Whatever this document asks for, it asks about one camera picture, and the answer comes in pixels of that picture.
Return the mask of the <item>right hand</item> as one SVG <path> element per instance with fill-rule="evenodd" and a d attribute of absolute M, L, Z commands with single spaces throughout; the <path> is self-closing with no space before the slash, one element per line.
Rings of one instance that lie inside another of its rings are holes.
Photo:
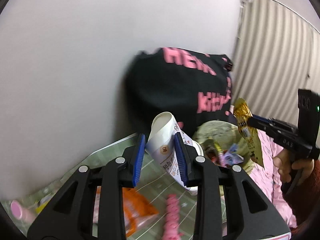
<path fill-rule="evenodd" d="M 289 183 L 292 180 L 291 171 L 301 170 L 302 174 L 297 182 L 297 186 L 299 186 L 312 174 L 315 161 L 313 159 L 299 159 L 291 163 L 290 155 L 291 152 L 283 149 L 273 158 L 273 164 L 278 169 L 282 183 Z"/>

